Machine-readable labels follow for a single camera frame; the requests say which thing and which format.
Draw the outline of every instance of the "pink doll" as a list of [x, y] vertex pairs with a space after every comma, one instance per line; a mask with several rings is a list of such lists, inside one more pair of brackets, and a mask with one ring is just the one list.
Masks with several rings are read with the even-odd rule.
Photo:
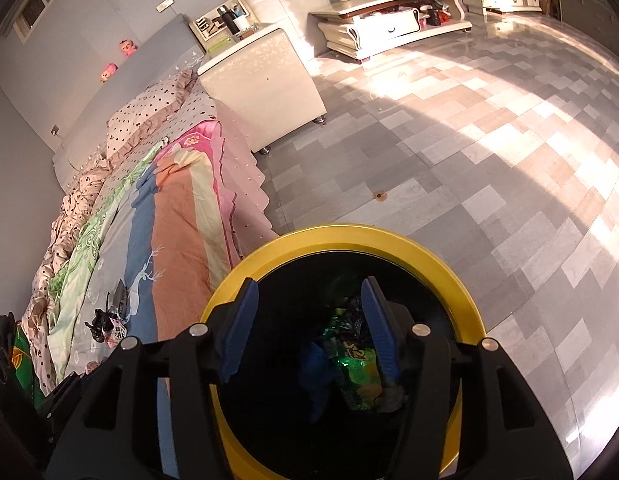
[[105, 70], [102, 71], [102, 74], [100, 74], [100, 82], [104, 83], [107, 81], [116, 70], [118, 70], [118, 67], [113, 63], [109, 63], [109, 65], [105, 67]]
[[122, 40], [119, 44], [120, 49], [125, 57], [129, 57], [138, 50], [138, 47], [134, 45], [134, 42], [131, 40]]

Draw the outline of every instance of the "wall socket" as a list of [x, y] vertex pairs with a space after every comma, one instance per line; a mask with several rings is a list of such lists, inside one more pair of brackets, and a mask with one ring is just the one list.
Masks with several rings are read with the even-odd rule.
[[174, 5], [174, 0], [165, 0], [163, 3], [156, 6], [158, 12], [163, 12], [167, 7]]

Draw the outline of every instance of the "trash can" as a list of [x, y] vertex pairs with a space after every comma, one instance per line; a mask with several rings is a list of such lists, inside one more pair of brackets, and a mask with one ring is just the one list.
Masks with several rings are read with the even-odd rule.
[[[238, 373], [212, 389], [220, 436], [234, 476], [242, 480], [381, 478], [391, 460], [404, 410], [349, 410], [331, 395], [318, 421], [298, 384], [307, 333], [326, 323], [334, 294], [360, 292], [374, 276], [387, 301], [403, 304], [414, 322], [476, 344], [485, 336], [461, 281], [419, 244], [372, 226], [327, 225], [296, 231], [250, 254], [221, 283], [202, 320], [232, 301], [247, 277], [259, 284], [259, 308]], [[459, 380], [451, 381], [443, 470], [458, 455]]]

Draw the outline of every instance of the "polka dot pillow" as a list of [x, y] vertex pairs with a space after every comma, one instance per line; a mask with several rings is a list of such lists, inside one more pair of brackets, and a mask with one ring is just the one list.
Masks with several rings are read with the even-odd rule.
[[107, 121], [107, 158], [111, 158], [138, 132], [143, 138], [155, 131], [180, 109], [188, 95], [186, 86], [192, 80], [192, 70], [185, 70], [160, 81], [132, 99]]

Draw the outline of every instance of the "bed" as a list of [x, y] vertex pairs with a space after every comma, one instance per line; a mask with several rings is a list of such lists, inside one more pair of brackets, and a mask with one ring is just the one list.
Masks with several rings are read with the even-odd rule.
[[276, 237], [247, 126], [195, 79], [201, 57], [177, 16], [102, 86], [54, 156], [67, 194], [21, 321], [45, 394], [115, 348], [90, 326], [120, 281], [117, 336], [171, 338]]

